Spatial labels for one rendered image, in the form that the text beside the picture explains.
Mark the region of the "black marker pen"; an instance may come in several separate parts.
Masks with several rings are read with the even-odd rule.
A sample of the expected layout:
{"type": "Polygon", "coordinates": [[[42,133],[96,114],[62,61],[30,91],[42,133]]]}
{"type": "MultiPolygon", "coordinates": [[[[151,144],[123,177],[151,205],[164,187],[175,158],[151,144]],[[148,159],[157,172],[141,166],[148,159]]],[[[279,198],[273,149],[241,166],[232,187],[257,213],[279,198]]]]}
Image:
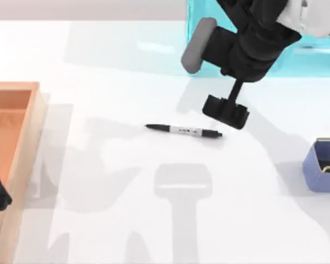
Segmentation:
{"type": "Polygon", "coordinates": [[[198,136],[202,138],[221,138],[223,136],[222,133],[216,130],[209,130],[209,129],[200,129],[200,128],[186,128],[182,126],[171,126],[171,125],[164,125],[164,124],[146,124],[146,128],[162,131],[167,133],[175,133],[175,134],[184,134],[184,135],[191,135],[191,136],[198,136]]]}

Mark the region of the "blue box with gold rim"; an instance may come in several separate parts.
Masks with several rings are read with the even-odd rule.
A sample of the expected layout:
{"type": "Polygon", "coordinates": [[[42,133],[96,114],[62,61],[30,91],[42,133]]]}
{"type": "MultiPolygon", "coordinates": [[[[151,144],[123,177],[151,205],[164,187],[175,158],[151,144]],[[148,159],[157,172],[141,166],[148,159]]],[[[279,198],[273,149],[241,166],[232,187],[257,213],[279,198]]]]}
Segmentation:
{"type": "Polygon", "coordinates": [[[302,172],[311,191],[330,193],[330,138],[318,138],[302,163],[302,172]]]}

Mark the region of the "shallow salmon-coloured box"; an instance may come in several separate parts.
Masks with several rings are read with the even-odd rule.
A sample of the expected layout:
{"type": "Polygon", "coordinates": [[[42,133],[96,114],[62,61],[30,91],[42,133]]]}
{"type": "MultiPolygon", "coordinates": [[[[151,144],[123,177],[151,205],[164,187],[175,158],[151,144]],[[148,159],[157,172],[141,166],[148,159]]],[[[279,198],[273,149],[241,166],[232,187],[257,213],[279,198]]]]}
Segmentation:
{"type": "Polygon", "coordinates": [[[13,201],[0,212],[0,264],[11,264],[47,105],[38,82],[0,81],[0,180],[13,201]]]}

